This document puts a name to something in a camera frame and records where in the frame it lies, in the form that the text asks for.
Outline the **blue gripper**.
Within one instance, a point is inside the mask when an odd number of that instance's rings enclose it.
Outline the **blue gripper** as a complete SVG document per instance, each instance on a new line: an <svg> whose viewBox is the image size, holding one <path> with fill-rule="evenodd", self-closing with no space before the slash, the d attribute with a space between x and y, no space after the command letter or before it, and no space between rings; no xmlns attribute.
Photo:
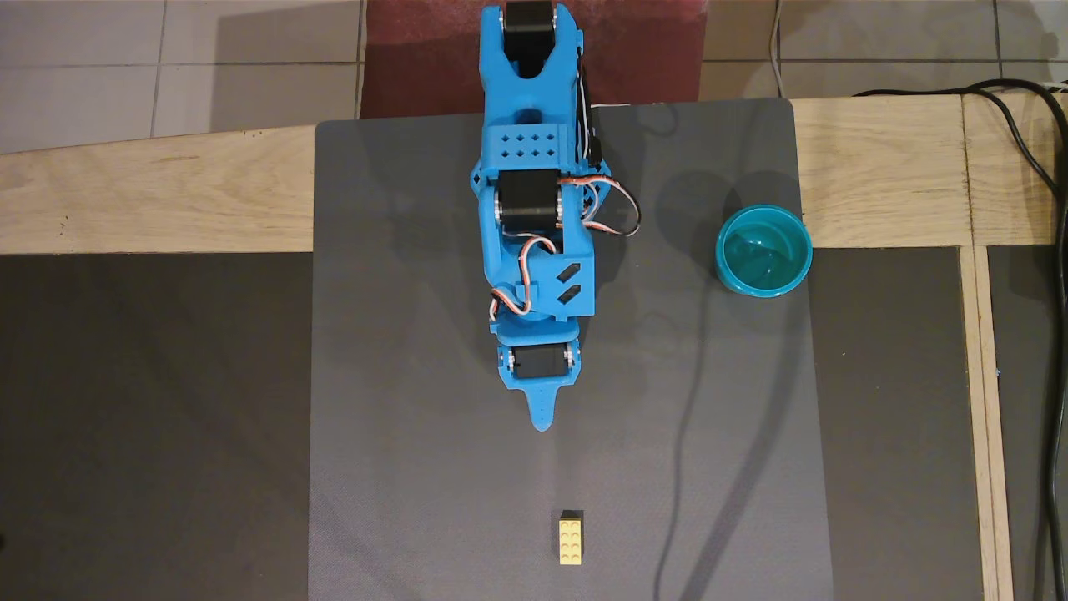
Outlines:
<svg viewBox="0 0 1068 601"><path fill-rule="evenodd" d="M557 388L572 386L582 369L580 322L569 318L496 318L497 370L504 386L522 391L531 425L546 432L556 418Z"/></svg>

